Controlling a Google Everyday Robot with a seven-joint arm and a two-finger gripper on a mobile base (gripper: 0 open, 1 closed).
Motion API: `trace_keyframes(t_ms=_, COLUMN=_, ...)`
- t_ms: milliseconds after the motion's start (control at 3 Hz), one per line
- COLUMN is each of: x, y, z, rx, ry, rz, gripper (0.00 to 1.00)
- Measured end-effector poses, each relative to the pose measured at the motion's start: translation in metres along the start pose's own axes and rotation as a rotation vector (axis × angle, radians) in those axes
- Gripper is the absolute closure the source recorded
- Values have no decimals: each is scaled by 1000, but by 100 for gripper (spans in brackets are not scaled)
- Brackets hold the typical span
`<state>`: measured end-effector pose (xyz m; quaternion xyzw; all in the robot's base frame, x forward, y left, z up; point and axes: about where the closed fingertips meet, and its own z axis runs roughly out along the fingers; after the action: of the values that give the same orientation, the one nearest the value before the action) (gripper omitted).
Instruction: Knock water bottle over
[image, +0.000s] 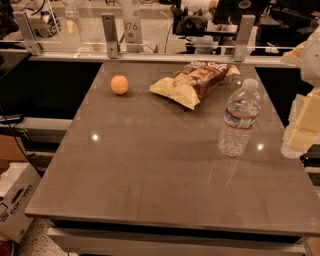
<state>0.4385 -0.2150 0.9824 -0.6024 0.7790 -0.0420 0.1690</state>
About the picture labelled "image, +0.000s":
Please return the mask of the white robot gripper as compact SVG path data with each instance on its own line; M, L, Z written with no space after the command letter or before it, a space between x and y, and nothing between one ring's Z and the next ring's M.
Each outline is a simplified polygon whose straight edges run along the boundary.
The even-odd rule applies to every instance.
M320 86L320 27L307 39L289 52L285 52L281 62L300 65L303 81L314 87ZM301 111L288 139L288 146L305 153L320 135L320 90L313 89L303 100Z

